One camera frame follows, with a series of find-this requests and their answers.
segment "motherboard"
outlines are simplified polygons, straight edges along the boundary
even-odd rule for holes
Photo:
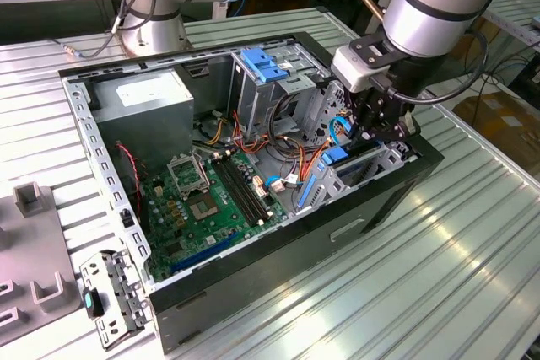
[[[148,269],[156,282],[288,218],[270,192],[257,194],[258,174],[242,152],[226,158],[187,155],[142,182],[152,249]],[[224,172],[225,162],[235,173]],[[242,187],[251,193],[239,193]],[[263,207],[261,216],[256,207]]]

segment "ram slot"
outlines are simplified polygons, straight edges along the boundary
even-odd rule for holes
[[[241,194],[237,191],[237,186],[235,184],[235,181],[234,179],[230,177],[228,172],[225,170],[223,162],[216,162],[212,166],[215,172],[218,174],[221,181],[223,181],[225,189],[233,197],[233,201],[235,202],[236,206],[238,206],[238,208],[241,210],[242,215],[244,216],[246,221],[250,225],[256,224],[257,221],[259,220],[259,218],[257,217],[257,212],[250,208],[250,205],[247,202],[247,200],[243,199]]]
[[[236,168],[235,164],[233,164],[230,160],[227,160],[224,162],[224,167],[229,172],[230,176],[235,180],[235,183],[240,189],[241,194],[250,203],[250,207],[256,209],[256,212],[259,216],[258,219],[266,221],[268,219],[267,210],[264,209],[264,206],[261,204],[257,195],[246,183],[239,170]]]

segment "cardboard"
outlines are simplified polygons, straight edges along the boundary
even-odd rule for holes
[[[453,111],[470,125],[476,101],[469,97]],[[540,119],[510,95],[484,95],[474,129],[530,175],[540,173]]]

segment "aluminum extrusion table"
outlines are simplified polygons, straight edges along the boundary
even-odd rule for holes
[[[540,30],[531,24],[540,16],[540,0],[493,0],[483,16],[528,46],[540,41]]]
[[[334,51],[354,36],[315,9],[186,27],[195,46],[306,30]],[[103,38],[66,42],[90,51]],[[122,58],[113,41],[83,63]],[[44,41],[0,47],[1,196],[50,185],[76,271],[118,248],[57,77],[80,63]],[[445,160],[384,224],[169,358],[519,358],[540,332],[540,186],[452,113],[415,116]],[[103,353],[84,309],[0,348],[0,358],[160,353],[149,328]]]

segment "metal chassis frame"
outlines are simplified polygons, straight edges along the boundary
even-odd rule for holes
[[[129,229],[124,229],[119,220],[119,213],[124,209],[129,210],[134,219],[135,215],[114,166],[112,166],[89,107],[82,100],[84,86],[81,83],[92,81],[94,77],[117,78],[125,73],[134,73],[141,69],[169,67],[179,62],[203,59],[208,55],[220,55],[219,52],[212,53],[212,50],[216,49],[224,50],[223,53],[225,53],[226,50],[234,49],[232,48],[234,46],[239,49],[238,47],[250,44],[281,45],[287,40],[299,42],[322,65],[330,66],[332,61],[330,53],[308,34],[296,33],[241,42],[241,44],[225,44],[199,52],[172,52],[160,56],[142,57],[126,62],[105,63],[59,72],[67,90],[67,98],[73,115],[79,122],[78,131],[84,140],[86,152],[88,155],[95,156],[97,164],[93,165],[93,170],[96,173],[101,173],[101,176],[96,176],[98,181],[101,181],[101,190],[111,191],[108,200],[111,209],[118,214],[116,221],[114,221],[116,229],[127,236],[124,238],[124,242],[129,246],[129,250],[139,253],[139,256],[133,257],[138,268],[142,269],[143,263],[148,259],[149,246],[141,234],[136,235],[138,232],[142,233],[138,223]],[[191,271],[191,274],[186,274],[183,278],[164,285],[158,290],[147,289],[159,325],[164,352],[172,351],[181,343],[193,338],[201,330],[224,320],[249,305],[257,297],[313,267],[338,249],[359,238],[362,230],[371,230],[378,223],[384,221],[408,192],[425,179],[443,159],[442,155],[420,135],[409,138],[408,144],[420,156],[419,159],[406,164],[400,170],[392,172],[380,180],[370,182],[362,189],[351,191],[342,196],[337,209],[336,205],[327,204],[318,210],[297,216],[294,221],[290,221],[289,225],[277,228],[274,232],[260,235],[256,241],[251,242],[241,250],[235,250],[225,257],[220,257],[219,260],[216,258],[198,265]],[[341,243],[336,243],[335,240],[328,238],[329,234],[342,228],[344,223],[362,222],[359,218],[362,215],[362,210],[365,209],[364,204],[388,191],[392,191],[390,198],[383,201],[379,210],[371,218],[362,220],[365,221],[365,224],[353,238],[346,241],[341,239]],[[354,228],[356,227],[349,227],[346,234],[353,236],[350,232]],[[299,255],[300,258],[297,261],[287,261],[286,259],[290,258],[291,255],[293,257]],[[291,266],[273,266],[273,264],[284,262],[284,260],[287,265]],[[272,267],[277,267],[279,271],[268,278],[259,277],[264,269]],[[142,277],[144,281],[149,279],[149,275],[142,274]],[[230,285],[243,286],[247,282],[250,283],[250,288],[231,291],[226,287]],[[228,297],[231,297],[233,301],[231,305],[221,305],[219,293],[217,296],[215,295],[216,292],[223,293],[223,291],[227,291]],[[196,314],[201,308],[210,308],[213,312],[206,319],[197,319],[193,314]],[[183,322],[184,325],[179,324],[179,321],[186,319],[192,321]]]

